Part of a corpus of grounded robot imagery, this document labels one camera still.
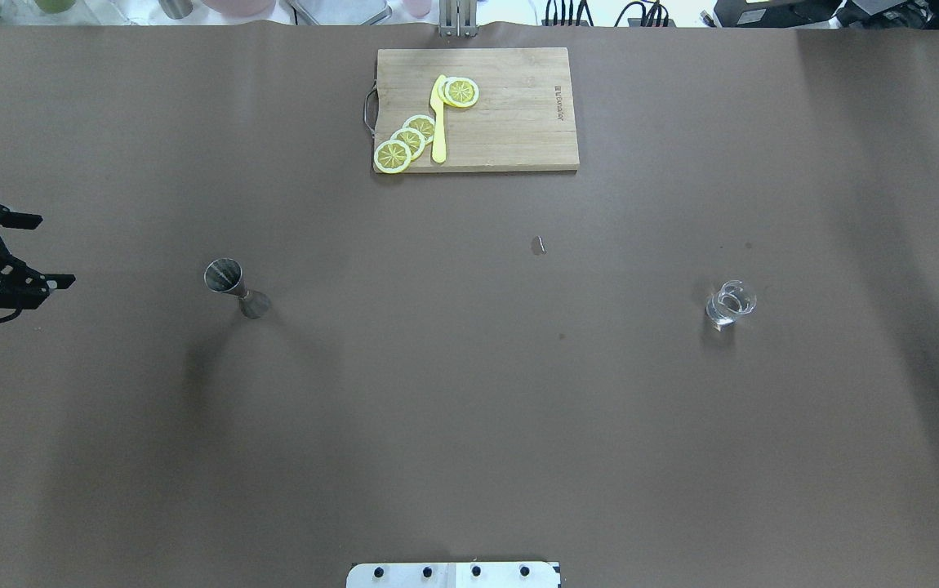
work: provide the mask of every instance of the white background surface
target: white background surface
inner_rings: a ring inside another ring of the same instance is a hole
[[[293,24],[291,7],[286,0],[277,0],[275,7],[270,11],[263,11],[259,15],[249,18],[232,18],[223,16],[201,4],[200,0],[192,0],[194,11],[181,20],[172,20],[164,15],[157,0],[78,0],[70,11],[59,15],[45,15],[38,10],[33,0],[2,0],[2,23],[0,24],[237,24],[253,20],[271,20],[274,22]],[[593,22],[597,26],[612,26],[622,7],[629,0],[592,0],[590,11]],[[436,22],[437,0],[433,2],[433,10],[425,18],[417,19],[410,16],[405,10],[401,0],[388,0],[394,14],[384,23],[406,22]],[[669,14],[676,26],[705,26],[698,18],[701,11],[712,12],[715,0],[668,0],[665,3]],[[638,8],[630,8],[626,18],[636,18]],[[505,21],[521,24],[538,24],[545,18],[545,0],[482,0],[478,4],[477,22]],[[623,18],[620,26],[626,26]]]

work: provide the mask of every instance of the lime slice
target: lime slice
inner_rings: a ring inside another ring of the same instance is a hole
[[[417,114],[405,120],[405,123],[402,125],[402,127],[419,131],[422,133],[422,136],[425,137],[425,144],[429,145],[433,142],[434,123],[435,122],[432,116]]]
[[[480,98],[480,88],[469,78],[448,78],[443,90],[444,101],[455,108],[472,107]]]
[[[399,174],[411,164],[412,150],[399,139],[383,141],[376,148],[376,168],[383,174]]]
[[[422,135],[421,131],[417,129],[412,129],[412,127],[404,127],[403,129],[398,129],[394,136],[390,137],[391,139],[398,139],[405,142],[405,145],[411,148],[411,159],[412,161],[417,160],[418,156],[422,155],[422,152],[425,150],[425,137]]]

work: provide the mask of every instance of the cutting board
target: cutting board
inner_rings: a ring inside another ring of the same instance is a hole
[[[407,117],[433,116],[429,91],[441,74],[472,78],[480,100],[444,110],[447,161],[433,163],[427,146],[406,174],[578,170],[566,47],[380,49],[376,146]]]

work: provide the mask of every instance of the table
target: table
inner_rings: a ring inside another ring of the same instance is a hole
[[[0,327],[0,587],[939,586],[939,33],[454,43],[0,30],[7,242],[78,276]],[[443,46],[569,47],[581,170],[373,174],[376,49]]]

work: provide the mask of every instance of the metal jigger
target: metal jigger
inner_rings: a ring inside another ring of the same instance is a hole
[[[241,314],[248,318],[259,318],[270,310],[270,298],[264,293],[245,287],[245,276],[241,264],[223,257],[205,268],[205,286],[213,292],[230,294],[238,298]]]

